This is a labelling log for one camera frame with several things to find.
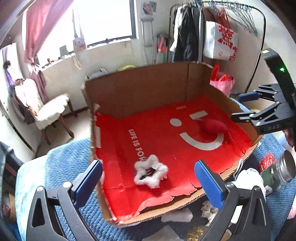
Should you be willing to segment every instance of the blue gripper pad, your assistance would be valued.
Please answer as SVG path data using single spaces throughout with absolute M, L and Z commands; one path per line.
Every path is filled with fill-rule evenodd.
M 83 207 L 89 199 L 103 173 L 103 165 L 94 160 L 85 172 L 80 173 L 73 181 L 71 197 L 76 208 Z
M 252 101 L 252 100 L 258 100 L 260 97 L 261 97 L 261 95 L 254 91 L 254 92 L 239 95 L 238 101 L 240 103 L 248 102 L 248 101 Z
M 194 173 L 212 206 L 221 210 L 224 204 L 223 193 L 226 192 L 225 183 L 222 178 L 212 172 L 202 160 L 195 163 Z

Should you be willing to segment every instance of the purple curtain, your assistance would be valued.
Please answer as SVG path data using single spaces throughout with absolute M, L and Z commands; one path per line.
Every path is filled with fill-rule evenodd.
M 4 67 L 5 75 L 6 75 L 8 84 L 9 84 L 9 93 L 12 94 L 15 82 L 12 79 L 10 73 L 8 72 L 8 67 L 10 66 L 10 61 L 7 59 L 7 47 L 3 48 L 2 55 L 3 55 L 3 62 L 4 62 L 3 67 Z
M 36 63 L 37 53 L 73 0 L 36 0 L 27 12 L 25 63 L 31 64 L 30 78 L 36 82 L 41 100 L 48 101 L 45 78 Z

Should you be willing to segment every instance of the wooden chair leg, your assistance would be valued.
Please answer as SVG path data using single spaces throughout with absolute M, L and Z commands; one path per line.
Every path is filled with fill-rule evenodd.
M 66 131 L 68 132 L 69 136 L 71 136 L 72 138 L 74 138 L 74 133 L 70 130 L 68 124 L 66 123 L 64 117 L 62 115 L 59 116 L 59 121 L 63 123 Z
M 69 108 L 71 110 L 72 115 L 75 116 L 75 117 L 78 117 L 76 111 L 73 110 L 73 106 L 71 104 L 71 101 L 68 102 L 68 105 L 69 105 Z
M 46 133 L 45 133 L 45 130 L 41 130 L 41 133 L 42 133 L 44 139 L 46 140 L 47 144 L 50 145 L 51 143 L 50 143 L 50 141 L 48 140 L 48 137 L 47 137 L 47 135 L 46 135 Z

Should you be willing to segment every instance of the pink curtain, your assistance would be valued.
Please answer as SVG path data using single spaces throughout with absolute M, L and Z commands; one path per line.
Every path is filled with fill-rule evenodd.
M 37 52 L 73 1 L 36 0 L 27 12 L 25 63 L 31 64 L 30 78 L 36 82 L 43 103 L 48 102 L 48 97 L 45 78 L 36 63 Z

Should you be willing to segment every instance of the chair seat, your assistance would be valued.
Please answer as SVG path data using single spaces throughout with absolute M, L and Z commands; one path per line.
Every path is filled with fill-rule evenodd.
M 51 125 L 59 119 L 59 116 L 64 112 L 68 102 L 69 96 L 67 94 L 60 95 L 47 102 L 40 109 L 36 117 L 36 125 L 39 130 L 45 129 L 48 125 Z

